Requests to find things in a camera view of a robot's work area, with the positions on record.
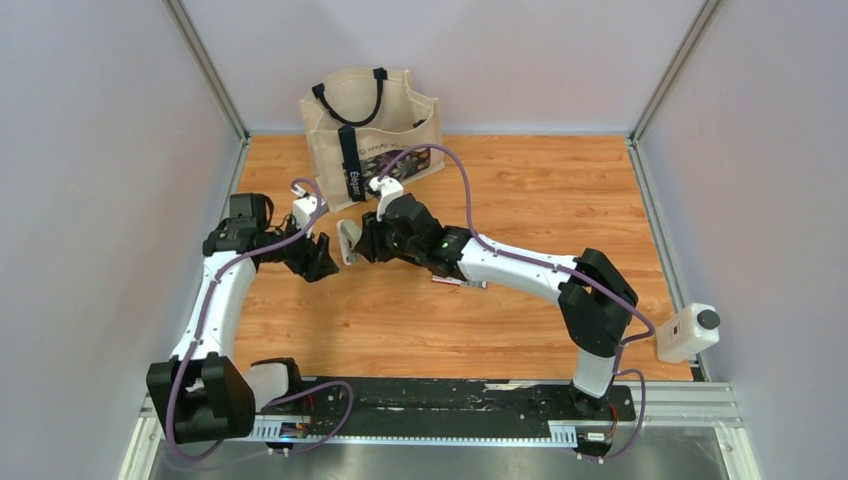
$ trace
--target black bag handle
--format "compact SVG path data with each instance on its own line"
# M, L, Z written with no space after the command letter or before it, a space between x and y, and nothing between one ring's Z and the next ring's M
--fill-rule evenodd
M374 117L377 116L377 112L380 111L380 104L383 103L383 80L389 79L389 74L386 72L385 68L375 68L374 69L374 78L377 80L377 103L374 105L374 111L371 112L371 115L368 115L368 118L362 120L360 122L352 122L350 120L345 119L338 112L333 110L333 107L330 106L330 103L327 102L327 98L324 97L324 84L319 83L312 87L312 93L315 95L315 98L321 101L321 105L324 105L324 108L327 109L327 112L330 113L330 116L335 118L336 120L344 123L345 125L350 125L351 127L364 127L371 123L371 120L374 120Z

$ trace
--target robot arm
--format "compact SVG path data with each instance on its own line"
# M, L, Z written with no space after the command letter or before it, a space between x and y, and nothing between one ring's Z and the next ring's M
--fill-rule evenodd
M373 178L369 187L380 200L375 212L362 216L361 231L349 220L338 226L346 262L354 260L355 254L372 263L399 258L438 276L495 282L558 305L569 336L579 349L573 387L588 400L605 397L631 314L556 268L577 270L636 306L636 293L603 253L586 249L579 257L547 255L498 244L480 235L480 240L496 250L520 254L530 261L498 255L484 248L467 228L442 226L412 194L404 194L396 180Z
M329 255L329 237L318 239L311 231L289 245L245 259L232 265L213 283L219 270L245 252L276 244L290 238L305 226L318 208L314 196L298 190L292 213L284 224L271 228L274 204L259 194L237 194L230 197L229 216L203 242L201 287L186 330L167 362L150 365L147 387L161 424L166 422L166 409L173 379L195 334L201 328L197 347L189 358L186 373L179 385L174 410L174 434L177 443L221 440L243 437L253 429L256 411L273 398L284 395L290 379L298 376L290 359L273 359L254 365L242 376L230 358L236 327L244 298L262 263L283 262L307 282L318 281L338 273ZM204 309L207 293L209 304Z

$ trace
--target tote bag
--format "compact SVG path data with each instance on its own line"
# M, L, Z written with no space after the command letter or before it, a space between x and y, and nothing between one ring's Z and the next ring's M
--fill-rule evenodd
M407 147L442 143L439 101L412 91L408 70L341 70L312 87L300 112L312 171L333 212L371 198L368 181ZM406 184L443 167L443 153L424 148L389 175Z

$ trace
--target wood-grain tabletop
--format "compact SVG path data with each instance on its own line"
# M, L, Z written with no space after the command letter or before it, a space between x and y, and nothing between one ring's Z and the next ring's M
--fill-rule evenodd
M601 136L446 136L466 165L474 224L499 243L538 252L606 253L661 324L671 301L624 139ZM311 176L303 136L252 140L240 192L264 193L290 211L294 177ZM465 226L462 178L445 168L406 187L442 224ZM242 371L255 361L293 357L304 375L567 379L577 364L559 308L490 284L437 284L399 260L346 266L335 224L360 222L371 200L325 215L339 274L308 284L282 264L263 264L245 300L235 344ZM633 319L628 334L643 331ZM656 358L653 339L636 342L622 368L652 380L691 380L685 364Z

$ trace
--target white wall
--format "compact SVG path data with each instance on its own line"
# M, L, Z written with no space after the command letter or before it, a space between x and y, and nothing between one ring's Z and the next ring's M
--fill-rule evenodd
M728 1L644 141L764 478L844 478L848 3Z
M238 143L161 1L0 14L0 476L115 478Z
M629 131L701 0L185 0L252 131L348 66L412 70L448 131Z

